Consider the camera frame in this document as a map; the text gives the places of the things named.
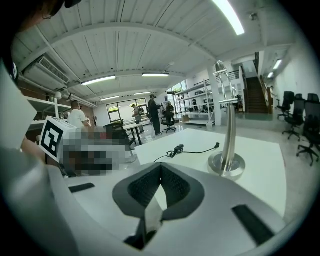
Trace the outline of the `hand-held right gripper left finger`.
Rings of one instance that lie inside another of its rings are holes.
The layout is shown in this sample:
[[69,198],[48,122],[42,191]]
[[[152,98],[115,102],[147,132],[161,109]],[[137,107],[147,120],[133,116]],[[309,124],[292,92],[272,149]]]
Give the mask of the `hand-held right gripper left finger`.
[[161,256],[163,242],[154,237],[144,248],[129,243],[142,235],[140,217],[122,212],[113,199],[114,187],[128,177],[143,175],[160,163],[138,170],[118,171],[106,176],[63,178],[54,166],[47,166],[49,191],[57,211],[51,219],[56,231],[51,241],[57,256]]

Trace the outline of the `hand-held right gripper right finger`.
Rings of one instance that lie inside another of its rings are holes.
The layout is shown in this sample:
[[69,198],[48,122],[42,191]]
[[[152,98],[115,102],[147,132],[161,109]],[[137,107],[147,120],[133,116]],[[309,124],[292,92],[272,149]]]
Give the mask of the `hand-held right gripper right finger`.
[[185,166],[163,163],[199,181],[204,199],[186,218],[163,222],[154,237],[156,256],[236,256],[257,247],[232,209],[246,205],[272,231],[285,226],[269,205],[229,179]]

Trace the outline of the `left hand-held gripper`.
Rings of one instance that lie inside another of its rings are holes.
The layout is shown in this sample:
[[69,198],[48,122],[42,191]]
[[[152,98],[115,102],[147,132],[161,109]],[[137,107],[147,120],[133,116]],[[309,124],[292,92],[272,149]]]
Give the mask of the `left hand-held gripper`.
[[48,116],[39,147],[67,177],[105,176],[134,162],[129,140],[104,127],[78,128]]

